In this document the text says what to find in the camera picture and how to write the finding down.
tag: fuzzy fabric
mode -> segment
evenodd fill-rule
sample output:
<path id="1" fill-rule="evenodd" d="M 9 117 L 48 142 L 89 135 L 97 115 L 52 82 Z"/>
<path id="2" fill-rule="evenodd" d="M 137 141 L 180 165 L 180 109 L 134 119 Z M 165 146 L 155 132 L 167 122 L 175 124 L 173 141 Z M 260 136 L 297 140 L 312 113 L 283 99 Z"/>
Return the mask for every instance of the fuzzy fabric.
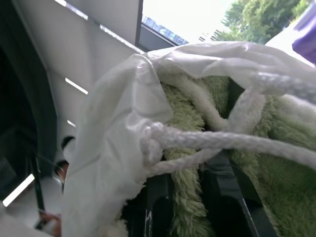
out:
<path id="1" fill-rule="evenodd" d="M 174 118 L 168 125 L 188 131 L 202 131 L 205 127 L 222 130 L 243 91 L 228 77 L 190 79 L 187 75 L 160 74 L 159 78 L 174 110 Z M 263 103 L 262 98 L 254 102 L 254 113 L 244 125 L 251 127 L 247 132 L 316 150 L 316 132 L 309 123 L 298 123 L 295 116 L 291 119 L 284 113 L 286 107 L 293 109 L 279 97 L 267 96 Z M 165 157 L 175 159 L 194 152 L 168 150 Z M 266 154 L 231 151 L 230 158 L 253 182 L 280 237 L 315 236 L 316 172 Z M 170 233 L 173 237 L 215 236 L 199 197 L 197 170 L 193 167 L 173 174 L 175 213 Z"/>

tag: green foliage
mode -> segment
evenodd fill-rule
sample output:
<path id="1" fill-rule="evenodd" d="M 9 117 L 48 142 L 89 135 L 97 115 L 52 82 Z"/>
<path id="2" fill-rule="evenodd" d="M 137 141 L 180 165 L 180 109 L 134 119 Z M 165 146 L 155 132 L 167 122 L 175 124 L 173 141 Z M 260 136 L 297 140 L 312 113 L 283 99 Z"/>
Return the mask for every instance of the green foliage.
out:
<path id="1" fill-rule="evenodd" d="M 250 41 L 265 44 L 281 32 L 290 20 L 301 15 L 310 0 L 237 0 L 225 13 L 224 31 L 212 39 Z"/>

